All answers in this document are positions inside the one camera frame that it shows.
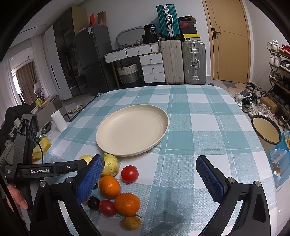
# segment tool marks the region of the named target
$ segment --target brown curtain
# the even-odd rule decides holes
[[[18,69],[15,74],[19,87],[23,90],[24,102],[26,104],[31,104],[37,98],[33,88],[34,84],[37,82],[34,70],[34,61]]]

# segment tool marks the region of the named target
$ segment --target paper towel roll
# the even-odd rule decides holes
[[[68,126],[60,111],[53,112],[51,118],[60,132],[64,131]]]

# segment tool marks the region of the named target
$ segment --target gray rug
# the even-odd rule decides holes
[[[222,82],[222,84],[223,84],[224,86],[226,86],[227,88],[236,88],[236,87],[237,87],[237,86],[236,86],[237,82],[232,82],[232,81],[226,81],[226,80],[224,80],[224,81]]]

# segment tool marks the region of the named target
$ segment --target red tomato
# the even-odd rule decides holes
[[[133,183],[139,177],[139,172],[135,166],[126,166],[121,172],[122,179],[125,183]]]
[[[107,217],[112,217],[117,214],[115,205],[110,200],[103,200],[99,203],[100,212]]]

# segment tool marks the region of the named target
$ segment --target white drawer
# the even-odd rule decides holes
[[[155,53],[155,54],[140,56],[140,62],[141,62],[141,65],[163,63],[162,54]]]
[[[105,61],[106,63],[110,63],[112,61],[118,61],[124,58],[127,58],[126,50],[121,50],[121,51],[112,52],[109,55],[106,55]]]
[[[151,53],[150,45],[144,45],[139,47],[128,48],[127,50],[128,57],[134,57],[138,55]]]
[[[164,72],[144,74],[144,81],[145,83],[165,82]]]
[[[164,73],[163,63],[142,66],[143,74]]]
[[[151,52],[159,52],[158,43],[151,44]]]

